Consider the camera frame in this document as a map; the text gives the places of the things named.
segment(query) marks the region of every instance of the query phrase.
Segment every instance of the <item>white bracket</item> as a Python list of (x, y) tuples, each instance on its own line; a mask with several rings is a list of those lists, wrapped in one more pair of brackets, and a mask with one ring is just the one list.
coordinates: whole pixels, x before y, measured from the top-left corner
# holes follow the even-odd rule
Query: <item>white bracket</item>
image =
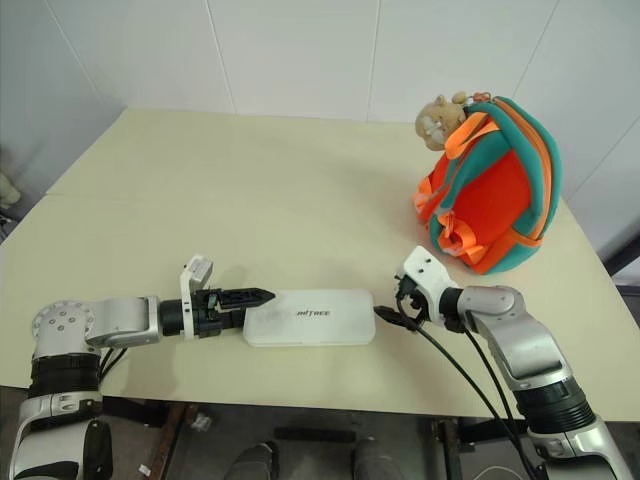
[(180, 296), (182, 298), (182, 321), (184, 325), (184, 338), (192, 340), (195, 337), (193, 325), (193, 306), (191, 305), (191, 292), (202, 288), (211, 273), (213, 262), (202, 255), (194, 255), (180, 274)]
[(399, 273), (401, 277), (408, 275), (416, 282), (418, 291), (427, 299), (431, 322), (444, 326), (445, 319), (439, 309), (440, 297), (447, 288), (458, 287), (444, 265), (426, 248), (417, 246), (404, 261)]

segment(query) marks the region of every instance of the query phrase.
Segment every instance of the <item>orange strap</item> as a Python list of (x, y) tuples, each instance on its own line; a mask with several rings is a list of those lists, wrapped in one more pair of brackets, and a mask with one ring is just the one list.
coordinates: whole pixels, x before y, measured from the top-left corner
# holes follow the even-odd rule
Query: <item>orange strap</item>
[(455, 129), (444, 144), (444, 151), (447, 157), (452, 160), (458, 158), (476, 138), (499, 130), (498, 125), (493, 120), (481, 127), (488, 116), (487, 113), (472, 113), (462, 125)]
[(465, 255), (473, 263), (480, 261), (485, 247), (476, 244), (476, 236), (466, 222), (456, 218), (453, 212), (439, 215), (438, 222), (444, 227), (438, 237), (443, 251), (454, 257)]
[(413, 206), (416, 207), (418, 213), (420, 213), (422, 208), (427, 204), (432, 193), (429, 177), (424, 177), (420, 185), (418, 185), (418, 191), (411, 195)]
[(521, 235), (513, 228), (507, 230), (502, 236), (495, 240), (489, 248), (483, 252), (483, 256), (480, 261), (469, 263), (464, 257), (465, 261), (476, 273), (485, 274), (491, 270), (500, 260), (504, 258), (507, 253), (516, 245), (521, 244), (525, 247), (535, 248), (542, 244), (542, 239), (531, 240), (530, 238)]

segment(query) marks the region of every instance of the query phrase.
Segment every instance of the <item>person's foot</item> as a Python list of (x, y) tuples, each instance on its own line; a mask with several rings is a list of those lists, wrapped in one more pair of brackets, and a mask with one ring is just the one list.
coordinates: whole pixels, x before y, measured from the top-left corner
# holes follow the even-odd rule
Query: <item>person's foot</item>
[(360, 440), (351, 453), (354, 480), (403, 480), (396, 462), (378, 441), (369, 437)]
[(242, 452), (224, 476), (225, 480), (277, 480), (280, 474), (278, 446), (259, 443)]

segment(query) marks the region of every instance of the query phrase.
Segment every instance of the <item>white power bank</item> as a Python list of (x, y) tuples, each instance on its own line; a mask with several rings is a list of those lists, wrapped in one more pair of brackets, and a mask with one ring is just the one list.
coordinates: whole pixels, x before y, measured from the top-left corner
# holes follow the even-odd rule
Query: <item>white power bank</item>
[(254, 347), (363, 345), (376, 334), (367, 290), (281, 290), (246, 311), (243, 335)]

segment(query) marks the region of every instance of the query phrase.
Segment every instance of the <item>black cable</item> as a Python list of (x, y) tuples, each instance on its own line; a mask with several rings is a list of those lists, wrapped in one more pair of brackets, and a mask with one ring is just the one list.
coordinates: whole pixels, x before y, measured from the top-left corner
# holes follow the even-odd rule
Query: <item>black cable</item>
[(107, 367), (105, 367), (105, 369), (100, 374), (100, 383), (102, 383), (102, 380), (104, 380), (104, 377), (107, 376), (107, 374), (111, 371), (111, 369), (116, 366), (116, 363), (118, 363), (118, 361), (120, 361), (122, 356), (125, 353), (127, 353), (127, 350), (128, 350), (127, 348), (123, 348), (122, 350), (120, 350), (118, 355), (116, 355), (116, 358), (114, 358), (113, 361), (109, 365), (107, 365)]
[(107, 365), (107, 362), (109, 361), (109, 358), (111, 357), (111, 355), (113, 354), (113, 348), (110, 348), (107, 353), (105, 354), (104, 358), (102, 359), (102, 361), (100, 362), (100, 378), (102, 378), (102, 372), (104, 372), (104, 367)]
[[(496, 409), (493, 407), (493, 405), (491, 404), (487, 396), (480, 389), (480, 387), (473, 380), (473, 378), (471, 378), (471, 376), (462, 367), (462, 365), (460, 365), (456, 361), (456, 359), (453, 358), (451, 354), (442, 345), (440, 345), (440, 343), (435, 338), (429, 335), (422, 327), (417, 325), (409, 315), (407, 315), (407, 313), (404, 311), (404, 308), (402, 307), (402, 302), (400, 301), (399, 298), (396, 298), (396, 306), (398, 307), (398, 312), (400, 312), (400, 315), (402, 315), (402, 318), (405, 321), (406, 326), (412, 327), (413, 329), (415, 329), (416, 332), (418, 332), (420, 335), (426, 338), (434, 347), (436, 347), (436, 349), (440, 353), (442, 353), (442, 355), (444, 355), (447, 360), (449, 360), (449, 363), (451, 363), (451, 365), (453, 365), (456, 368), (456, 370), (458, 370), (458, 372), (464, 377), (464, 379), (469, 383), (469, 385), (471, 385), (471, 387), (475, 390), (475, 392), (478, 394), (478, 396), (482, 399), (484, 404), (487, 406), (487, 408), (491, 412), (491, 415), (493, 415), (493, 418), (496, 420), (496, 422), (498, 422), (498, 425), (500, 425), (500, 427), (504, 430), (505, 435), (507, 436), (507, 438), (509, 438), (509, 440), (513, 444), (516, 451), (520, 453), (521, 448), (518, 447), (518, 442), (515, 438), (514, 433), (507, 426), (505, 421), (502, 418), (500, 418), (500, 415), (498, 415), (498, 412), (496, 411)], [(535, 472), (531, 471), (530, 465), (527, 462), (523, 461), (523, 466), (527, 471), (527, 474), (532, 480), (538, 480)]]
[(522, 461), (522, 464), (525, 466), (527, 473), (531, 475), (530, 470), (535, 472), (535, 467), (531, 464), (531, 461), (529, 460), (529, 458), (527, 458), (527, 456), (524, 453), (524, 449), (522, 448), (522, 442), (520, 441), (520, 434), (518, 433), (518, 427), (516, 426), (516, 421), (513, 419), (513, 414), (511, 413), (511, 407), (509, 407), (509, 402), (507, 402), (507, 397), (504, 394), (502, 385), (500, 385), (500, 382), (498, 381), (498, 377), (496, 376), (496, 373), (493, 370), (493, 367), (489, 363), (489, 359), (482, 351), (482, 348), (478, 344), (478, 341), (474, 338), (473, 334), (466, 328), (464, 330), (464, 334), (467, 336), (469, 341), (471, 341), (471, 343), (473, 344), (473, 347), (476, 349), (476, 352), (478, 352), (478, 355), (480, 355), (480, 358), (482, 359), (482, 363), (484, 363), (484, 366), (487, 368), (487, 371), (491, 376), (491, 380), (493, 380), (493, 384), (496, 386), (496, 390), (498, 390), (498, 395), (500, 396), (500, 400), (502, 401), (504, 410), (507, 413), (509, 426), (511, 427), (511, 431), (513, 432), (514, 438), (517, 443), (517, 445), (514, 445), (514, 446), (518, 451), (520, 461)]

